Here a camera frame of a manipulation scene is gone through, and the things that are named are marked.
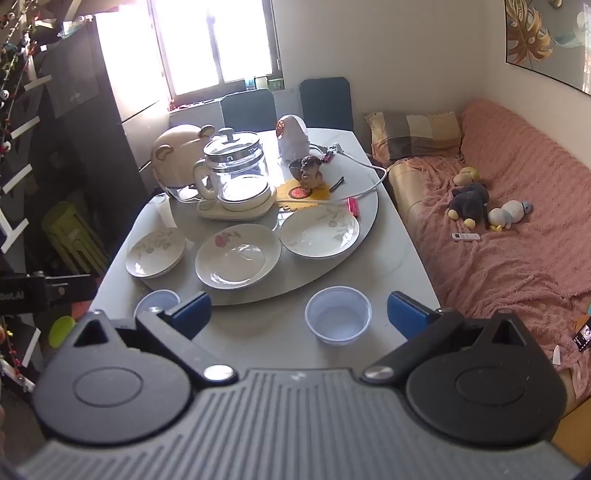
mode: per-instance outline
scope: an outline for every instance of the pink blanket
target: pink blanket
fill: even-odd
[[[514,309],[548,357],[560,345],[561,366],[573,369],[578,398],[591,395],[590,351],[579,353],[571,337],[591,296],[591,171],[524,119],[479,100],[462,114],[465,163],[413,158],[423,172],[426,198],[410,234],[442,305],[489,317]],[[533,211],[510,230],[476,227],[480,242],[453,242],[467,232],[446,215],[451,179],[476,167],[486,184],[489,209],[527,200]]]

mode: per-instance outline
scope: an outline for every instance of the dark chair back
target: dark chair back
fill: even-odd
[[[307,127],[353,131],[351,89],[346,78],[304,80],[300,99]]]
[[[264,132],[277,125],[275,99],[267,89],[231,93],[220,105],[224,125],[236,132]]]

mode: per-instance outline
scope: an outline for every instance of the paper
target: paper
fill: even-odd
[[[554,354],[552,355],[552,363],[554,365],[560,365],[560,345],[554,347]]]

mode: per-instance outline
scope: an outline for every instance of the blue gripper pad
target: blue gripper pad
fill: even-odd
[[[189,340],[209,323],[212,316],[212,299],[204,291],[164,312],[165,321]]]
[[[388,297],[388,320],[407,340],[421,333],[439,315],[399,291]]]

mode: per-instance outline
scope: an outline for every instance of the clear plastic cup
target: clear plastic cup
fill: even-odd
[[[150,307],[158,307],[163,310],[168,310],[179,303],[181,303],[181,299],[172,290],[154,290],[139,301],[134,311],[134,318],[137,317],[139,312],[145,312],[146,310],[149,310]]]
[[[306,305],[306,323],[323,342],[348,345],[367,330],[372,309],[368,298],[351,287],[329,287],[316,293]]]

